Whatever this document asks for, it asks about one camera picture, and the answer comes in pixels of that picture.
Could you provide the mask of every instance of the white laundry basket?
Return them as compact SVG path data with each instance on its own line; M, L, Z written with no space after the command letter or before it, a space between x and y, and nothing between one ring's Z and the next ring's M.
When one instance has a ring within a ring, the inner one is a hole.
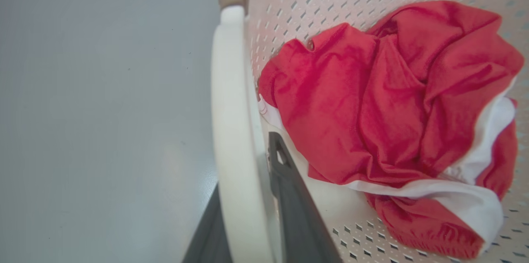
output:
M347 22L362 31L396 8L428 0L220 0L213 43L212 108L215 157L226 235L237 263L280 262L281 242L266 160L268 131L281 133L346 263L458 263L408 248L387 233L363 197L306 177L307 163L288 135L259 116L255 88L267 61L293 38ZM453 0L503 16L500 35L529 58L529 0ZM518 158L503 200L505 223L476 262L529 261L529 74L524 67L511 97L518 100Z

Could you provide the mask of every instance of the garment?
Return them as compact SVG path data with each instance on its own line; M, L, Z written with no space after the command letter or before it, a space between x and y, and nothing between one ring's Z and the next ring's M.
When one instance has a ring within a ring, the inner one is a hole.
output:
M414 3L366 33L340 24L294 39L259 79L260 110L309 176L364 191L403 244L474 258L503 223L517 152L505 97L523 56L499 15Z

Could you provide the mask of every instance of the floor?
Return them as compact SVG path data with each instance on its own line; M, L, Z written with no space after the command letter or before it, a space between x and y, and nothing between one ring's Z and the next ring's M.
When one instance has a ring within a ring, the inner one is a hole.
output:
M177 263L217 182L217 0L0 0L0 262Z

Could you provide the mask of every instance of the white fabric trim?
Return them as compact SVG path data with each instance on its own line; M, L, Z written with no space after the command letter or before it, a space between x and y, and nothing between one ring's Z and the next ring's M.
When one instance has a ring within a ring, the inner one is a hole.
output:
M345 186L369 194L438 201L484 240L480 255L491 246L503 225L503 210L497 195L483 187L443 179L415 180L402 188L363 180L355 180Z
M507 89L484 107L474 126L474 141L470 150L446 168L439 177L465 184L476 184L478 176L491 164L494 142L514 119L516 108L512 101L505 97L514 82L516 78L512 79Z
M257 105L259 106L259 113L264 117L264 119L274 127L285 130L285 127L283 126L283 121L281 120L281 115L279 114L279 110L270 105L263 99L263 96L259 94L259 101L257 101Z

